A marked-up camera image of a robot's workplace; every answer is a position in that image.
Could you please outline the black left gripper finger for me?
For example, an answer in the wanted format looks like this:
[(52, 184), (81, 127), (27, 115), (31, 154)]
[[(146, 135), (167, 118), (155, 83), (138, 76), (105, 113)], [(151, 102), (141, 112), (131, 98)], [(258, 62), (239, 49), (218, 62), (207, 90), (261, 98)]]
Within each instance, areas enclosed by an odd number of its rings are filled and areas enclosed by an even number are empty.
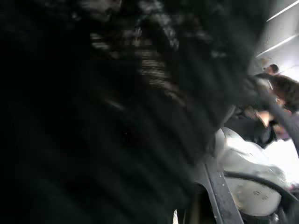
[(185, 210), (185, 224), (241, 224), (222, 172), (204, 163), (197, 165), (194, 194)]

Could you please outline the person in patterned top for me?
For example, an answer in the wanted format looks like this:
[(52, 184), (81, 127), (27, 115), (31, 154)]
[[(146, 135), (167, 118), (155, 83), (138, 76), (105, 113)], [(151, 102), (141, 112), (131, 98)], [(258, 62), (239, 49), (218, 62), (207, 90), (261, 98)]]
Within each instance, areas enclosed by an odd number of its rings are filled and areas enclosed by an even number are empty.
[(299, 82), (281, 75), (276, 64), (270, 64), (255, 77), (267, 80), (271, 84), (271, 90), (287, 110), (292, 113), (299, 111)]

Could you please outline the white ceiling light strip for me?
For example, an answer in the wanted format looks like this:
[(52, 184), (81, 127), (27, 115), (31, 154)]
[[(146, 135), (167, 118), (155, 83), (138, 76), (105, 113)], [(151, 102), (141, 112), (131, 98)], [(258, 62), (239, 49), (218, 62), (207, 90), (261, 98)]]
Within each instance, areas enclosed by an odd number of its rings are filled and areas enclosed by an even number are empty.
[(264, 55), (264, 54), (266, 54), (266, 53), (268, 53), (268, 52), (270, 52), (270, 51), (272, 51), (272, 50), (274, 50), (274, 49), (277, 49), (278, 47), (280, 47), (280, 46), (282, 46), (282, 45), (284, 45), (284, 44), (290, 42), (291, 40), (293, 40), (293, 39), (295, 39), (295, 38), (297, 38), (297, 37), (299, 37), (299, 34), (295, 34), (295, 35), (292, 35), (291, 37), (288, 37), (288, 38), (284, 39), (283, 41), (281, 41), (281, 42), (279, 42), (279, 43), (273, 45), (272, 47), (269, 47), (269, 48), (266, 49), (265, 51), (263, 51), (263, 52), (257, 54), (257, 55), (256, 55), (256, 58), (258, 58), (258, 57), (260, 57), (260, 56), (262, 56), (262, 55)]
[(280, 16), (281, 14), (285, 13), (286, 11), (290, 10), (291, 8), (295, 7), (299, 4), (299, 0), (277, 0), (274, 13), (271, 14), (267, 22), (273, 20), (274, 18)]

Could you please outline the black drawstring pouch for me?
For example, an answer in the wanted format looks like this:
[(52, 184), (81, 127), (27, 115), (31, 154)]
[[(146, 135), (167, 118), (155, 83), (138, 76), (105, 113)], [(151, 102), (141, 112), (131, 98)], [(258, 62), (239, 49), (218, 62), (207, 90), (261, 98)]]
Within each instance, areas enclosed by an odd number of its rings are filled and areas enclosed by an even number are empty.
[(172, 224), (273, 0), (0, 0), (0, 224)]

